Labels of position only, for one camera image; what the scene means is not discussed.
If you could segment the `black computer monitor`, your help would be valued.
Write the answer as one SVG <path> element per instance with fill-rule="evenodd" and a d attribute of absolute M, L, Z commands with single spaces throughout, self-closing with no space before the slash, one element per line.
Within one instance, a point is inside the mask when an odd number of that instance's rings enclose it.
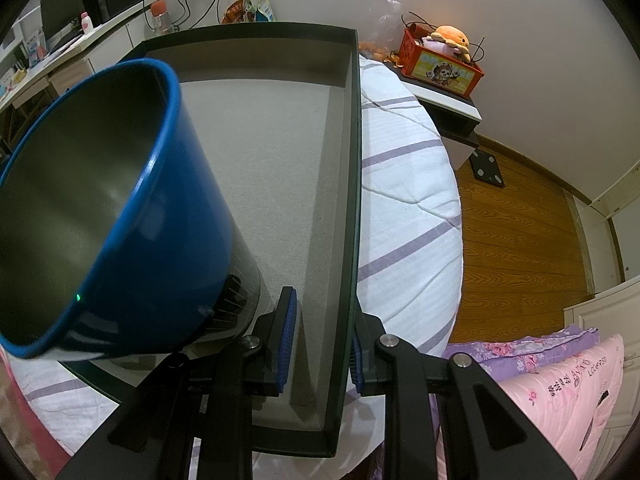
<path fill-rule="evenodd" d="M 61 49 L 82 34 L 82 0 L 40 0 L 42 30 L 50 53 Z"/>

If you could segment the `blue white snack bag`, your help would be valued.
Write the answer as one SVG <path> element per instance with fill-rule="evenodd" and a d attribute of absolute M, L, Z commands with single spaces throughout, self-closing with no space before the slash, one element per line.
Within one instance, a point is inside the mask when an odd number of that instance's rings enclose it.
<path fill-rule="evenodd" d="M 276 17 L 274 16 L 270 0 L 260 0 L 256 4 L 255 21 L 258 23 L 270 23 L 275 20 Z"/>

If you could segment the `colourful snack bag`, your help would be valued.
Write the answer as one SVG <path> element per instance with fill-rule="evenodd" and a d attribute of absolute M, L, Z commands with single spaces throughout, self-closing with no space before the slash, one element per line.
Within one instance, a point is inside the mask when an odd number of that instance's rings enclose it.
<path fill-rule="evenodd" d="M 235 0 L 224 11 L 221 24 L 254 23 L 255 9 L 252 0 Z"/>

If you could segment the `pink floral quilt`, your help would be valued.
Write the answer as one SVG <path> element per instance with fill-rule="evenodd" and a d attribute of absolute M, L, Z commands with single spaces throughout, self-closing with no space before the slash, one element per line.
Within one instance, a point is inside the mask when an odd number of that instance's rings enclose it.
<path fill-rule="evenodd" d="M 567 462 L 585 478 L 623 383 L 623 337 L 602 340 L 596 328 L 576 325 L 511 342 L 450 344 L 450 358 L 466 353 Z"/>

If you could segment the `orange cap clear bottle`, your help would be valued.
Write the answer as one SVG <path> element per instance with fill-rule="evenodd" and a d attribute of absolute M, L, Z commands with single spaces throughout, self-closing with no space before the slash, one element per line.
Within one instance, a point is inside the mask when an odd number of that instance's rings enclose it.
<path fill-rule="evenodd" d="M 156 0 L 150 5 L 152 27 L 155 35 L 172 32 L 172 21 L 165 0 Z"/>

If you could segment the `orange plush toy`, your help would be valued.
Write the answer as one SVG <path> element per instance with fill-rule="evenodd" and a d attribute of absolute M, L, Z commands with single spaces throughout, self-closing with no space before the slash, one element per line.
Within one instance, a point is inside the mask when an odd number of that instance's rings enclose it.
<path fill-rule="evenodd" d="M 437 27 L 434 32 L 422 38 L 424 48 L 456 58 L 459 61 L 470 64 L 470 42 L 462 30 L 450 25 Z"/>

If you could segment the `small pink white bottle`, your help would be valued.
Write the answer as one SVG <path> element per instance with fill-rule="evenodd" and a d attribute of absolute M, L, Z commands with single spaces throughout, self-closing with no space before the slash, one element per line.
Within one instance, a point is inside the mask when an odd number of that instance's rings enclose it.
<path fill-rule="evenodd" d="M 87 12 L 81 13 L 80 24 L 81 24 L 82 32 L 85 35 L 89 35 L 93 32 L 93 29 L 94 29 L 93 22 Z"/>

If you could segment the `blue metal cup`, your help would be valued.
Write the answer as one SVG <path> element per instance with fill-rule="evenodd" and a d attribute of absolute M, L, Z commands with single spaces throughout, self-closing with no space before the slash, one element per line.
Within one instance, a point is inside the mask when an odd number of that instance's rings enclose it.
<path fill-rule="evenodd" d="M 101 70 L 32 126 L 1 176 L 1 344 L 19 359 L 177 352 L 242 335 L 260 274 L 152 58 Z"/>

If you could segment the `white desk with drawers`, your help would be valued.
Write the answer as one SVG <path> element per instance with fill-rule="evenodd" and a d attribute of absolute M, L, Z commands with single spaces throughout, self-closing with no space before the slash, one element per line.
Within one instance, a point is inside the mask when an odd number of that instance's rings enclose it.
<path fill-rule="evenodd" d="M 118 14 L 108 22 L 82 35 L 55 53 L 49 55 L 35 68 L 30 68 L 25 78 L 2 96 L 1 110 L 12 105 L 20 108 L 38 92 L 52 84 L 57 94 L 64 93 L 66 84 L 80 81 L 80 76 L 90 76 L 105 67 L 117 63 L 140 42 L 152 34 L 146 20 L 146 10 L 158 0 L 142 0 Z"/>

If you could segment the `white striped bed cover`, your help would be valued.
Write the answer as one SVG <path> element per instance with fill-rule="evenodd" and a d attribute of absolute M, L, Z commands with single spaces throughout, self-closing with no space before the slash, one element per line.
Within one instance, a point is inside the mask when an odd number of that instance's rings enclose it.
<path fill-rule="evenodd" d="M 364 312 L 421 352 L 441 356 L 462 286 L 461 204 L 434 122 L 398 76 L 362 58 L 362 216 L 358 298 Z M 69 458 L 115 402 L 52 361 L 7 356 L 32 420 Z"/>

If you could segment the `dark bedside shelf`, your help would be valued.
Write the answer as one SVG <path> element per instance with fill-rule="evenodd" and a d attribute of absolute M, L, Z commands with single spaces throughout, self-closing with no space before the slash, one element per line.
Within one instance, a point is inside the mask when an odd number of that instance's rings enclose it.
<path fill-rule="evenodd" d="M 482 116 L 473 101 L 430 86 L 423 81 L 408 78 L 395 66 L 388 68 L 397 75 L 432 118 L 442 137 L 442 144 L 445 145 L 452 168 L 461 168 L 480 147 L 475 128 L 482 122 Z"/>

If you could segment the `red toy crate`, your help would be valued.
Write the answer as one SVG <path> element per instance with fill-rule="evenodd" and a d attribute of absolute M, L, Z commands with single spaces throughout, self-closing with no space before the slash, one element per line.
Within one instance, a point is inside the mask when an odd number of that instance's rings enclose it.
<path fill-rule="evenodd" d="M 468 64 L 424 48 L 422 38 L 436 28 L 420 23 L 405 27 L 398 51 L 400 71 L 408 78 L 469 98 L 485 73 L 473 59 Z"/>

